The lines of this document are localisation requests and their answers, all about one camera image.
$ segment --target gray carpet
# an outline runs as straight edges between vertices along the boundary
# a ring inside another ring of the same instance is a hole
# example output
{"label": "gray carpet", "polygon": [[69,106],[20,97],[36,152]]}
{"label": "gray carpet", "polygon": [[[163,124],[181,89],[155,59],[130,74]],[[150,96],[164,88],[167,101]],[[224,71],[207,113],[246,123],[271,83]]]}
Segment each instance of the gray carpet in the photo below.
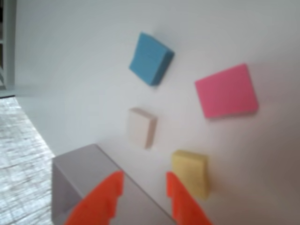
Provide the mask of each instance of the gray carpet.
{"label": "gray carpet", "polygon": [[0,99],[0,225],[50,225],[52,152],[17,100]]}

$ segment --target sticky note pad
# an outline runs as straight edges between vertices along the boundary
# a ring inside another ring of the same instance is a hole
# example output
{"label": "sticky note pad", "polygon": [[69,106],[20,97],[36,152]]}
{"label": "sticky note pad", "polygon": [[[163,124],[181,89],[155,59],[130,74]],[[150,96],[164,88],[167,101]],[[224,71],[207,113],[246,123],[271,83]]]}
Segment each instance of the sticky note pad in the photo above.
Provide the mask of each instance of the sticky note pad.
{"label": "sticky note pad", "polygon": [[258,102],[246,64],[195,82],[206,118],[254,113]]}
{"label": "sticky note pad", "polygon": [[157,117],[139,108],[129,110],[127,135],[130,141],[144,149],[151,147]]}
{"label": "sticky note pad", "polygon": [[207,199],[210,192],[207,167],[208,159],[205,155],[183,150],[172,155],[173,173],[191,195],[201,199]]}
{"label": "sticky note pad", "polygon": [[130,69],[150,86],[159,85],[174,52],[150,35],[141,33]]}

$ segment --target white sticky note pad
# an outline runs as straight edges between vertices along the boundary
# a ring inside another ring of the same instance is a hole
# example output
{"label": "white sticky note pad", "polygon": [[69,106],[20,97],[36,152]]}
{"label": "white sticky note pad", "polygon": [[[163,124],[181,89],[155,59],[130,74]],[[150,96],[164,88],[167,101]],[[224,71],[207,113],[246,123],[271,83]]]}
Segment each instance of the white sticky note pad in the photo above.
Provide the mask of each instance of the white sticky note pad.
{"label": "white sticky note pad", "polygon": [[151,147],[156,123],[156,116],[140,108],[130,109],[127,124],[129,140],[144,149]]}

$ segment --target yellow sticky note pad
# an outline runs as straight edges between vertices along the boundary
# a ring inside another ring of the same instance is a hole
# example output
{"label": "yellow sticky note pad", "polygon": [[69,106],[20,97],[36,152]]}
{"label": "yellow sticky note pad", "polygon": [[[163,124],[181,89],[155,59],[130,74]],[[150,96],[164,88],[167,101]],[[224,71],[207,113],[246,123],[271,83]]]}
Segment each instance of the yellow sticky note pad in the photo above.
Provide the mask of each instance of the yellow sticky note pad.
{"label": "yellow sticky note pad", "polygon": [[178,150],[172,155],[172,170],[193,196],[207,199],[210,186],[206,155]]}

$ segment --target blue sticky note pad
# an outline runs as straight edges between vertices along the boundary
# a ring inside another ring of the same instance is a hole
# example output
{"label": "blue sticky note pad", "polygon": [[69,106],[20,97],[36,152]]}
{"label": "blue sticky note pad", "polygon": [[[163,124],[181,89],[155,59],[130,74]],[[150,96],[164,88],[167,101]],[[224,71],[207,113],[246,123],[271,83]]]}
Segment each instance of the blue sticky note pad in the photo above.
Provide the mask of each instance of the blue sticky note pad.
{"label": "blue sticky note pad", "polygon": [[159,85],[173,56],[167,46],[141,33],[129,68],[148,85]]}

